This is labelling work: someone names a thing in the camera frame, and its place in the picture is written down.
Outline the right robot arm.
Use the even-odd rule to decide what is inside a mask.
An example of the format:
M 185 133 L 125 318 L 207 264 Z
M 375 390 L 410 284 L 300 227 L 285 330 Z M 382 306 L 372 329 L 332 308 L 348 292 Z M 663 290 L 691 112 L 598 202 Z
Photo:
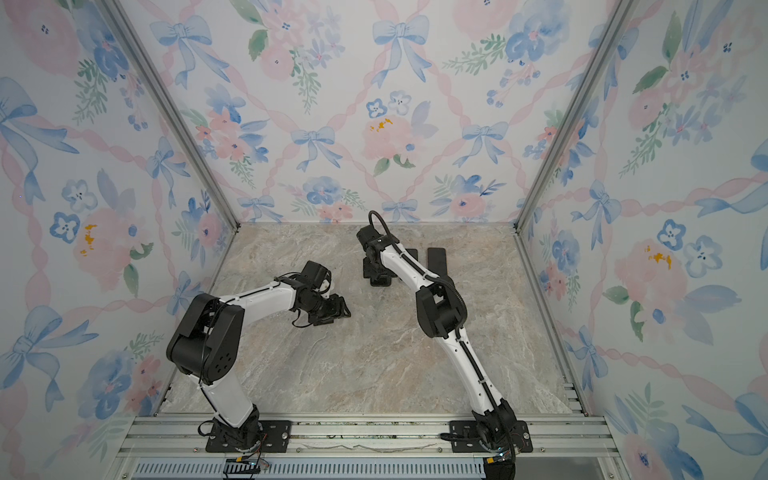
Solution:
M 435 340 L 453 365 L 469 397 L 479 443 L 490 452 L 529 452 L 527 424 L 496 388 L 482 366 L 465 329 L 468 308 L 448 275 L 443 248 L 428 248 L 421 264 L 400 244 L 364 248 L 364 277 L 388 286 L 396 277 L 413 293 L 418 325 Z

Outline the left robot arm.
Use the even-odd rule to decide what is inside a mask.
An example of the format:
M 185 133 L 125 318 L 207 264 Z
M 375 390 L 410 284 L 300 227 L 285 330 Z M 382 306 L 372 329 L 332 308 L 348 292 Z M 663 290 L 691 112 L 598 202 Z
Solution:
M 193 298 L 166 348 L 166 358 L 197 382 L 213 408 L 208 437 L 225 449 L 251 453 L 265 438 L 259 411 L 234 372 L 243 327 L 281 312 L 305 313 L 310 326 L 349 318 L 338 294 L 302 283 L 273 281 L 239 294 Z

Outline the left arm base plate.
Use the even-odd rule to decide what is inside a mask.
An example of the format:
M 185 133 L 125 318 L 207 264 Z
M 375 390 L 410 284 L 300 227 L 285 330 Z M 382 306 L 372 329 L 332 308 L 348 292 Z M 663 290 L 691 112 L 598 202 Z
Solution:
M 285 453 L 290 440 L 292 423 L 288 420 L 256 421 L 235 429 L 217 419 L 207 433 L 207 453 Z

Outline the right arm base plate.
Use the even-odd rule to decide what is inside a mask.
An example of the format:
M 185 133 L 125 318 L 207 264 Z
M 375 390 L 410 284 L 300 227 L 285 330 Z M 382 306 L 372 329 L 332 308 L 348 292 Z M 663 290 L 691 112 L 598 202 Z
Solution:
M 507 433 L 498 433 L 499 439 L 490 441 L 490 433 L 481 434 L 476 421 L 453 420 L 448 423 L 448 432 L 440 438 L 451 444 L 454 453 L 499 453 L 513 450 L 515 453 L 531 453 L 533 444 L 528 425 L 517 422 Z

